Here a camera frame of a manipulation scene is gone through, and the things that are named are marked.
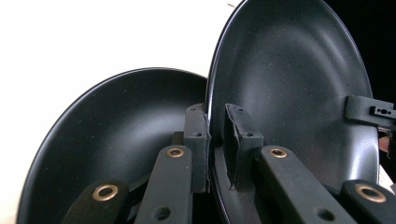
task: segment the tilted black plate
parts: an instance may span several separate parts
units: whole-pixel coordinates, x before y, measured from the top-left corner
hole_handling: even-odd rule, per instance
[[[133,183],[183,131],[185,110],[204,101],[204,77],[143,69],[112,77],[78,98],[38,150],[21,196],[18,223],[60,223],[91,183]]]
[[[224,105],[240,105],[268,145],[291,149],[323,184],[375,182],[376,128],[344,119],[348,95],[372,97],[352,38],[324,2],[246,1],[229,19],[209,75],[214,146]]]

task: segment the white surface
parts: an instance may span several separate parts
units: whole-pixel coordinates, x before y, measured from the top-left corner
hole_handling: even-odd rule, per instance
[[[207,76],[238,1],[1,1],[0,223],[52,124],[84,91],[151,66]]]

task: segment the white background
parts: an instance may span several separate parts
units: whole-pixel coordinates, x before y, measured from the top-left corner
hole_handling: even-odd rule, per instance
[[[238,2],[1,1],[0,223],[15,222],[34,155],[74,100],[136,68],[207,76]]]

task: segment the black pan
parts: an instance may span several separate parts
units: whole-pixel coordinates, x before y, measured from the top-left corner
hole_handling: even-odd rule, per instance
[[[112,77],[79,97],[50,130],[26,179],[18,223],[60,223],[91,183],[133,183],[183,131],[185,110],[205,99],[204,77],[142,69]]]
[[[377,130],[344,119],[348,95],[372,97],[369,79],[347,29],[324,2],[246,1],[225,26],[209,75],[214,145],[221,147],[224,105],[240,105],[266,144],[294,151],[328,187],[376,182]]]

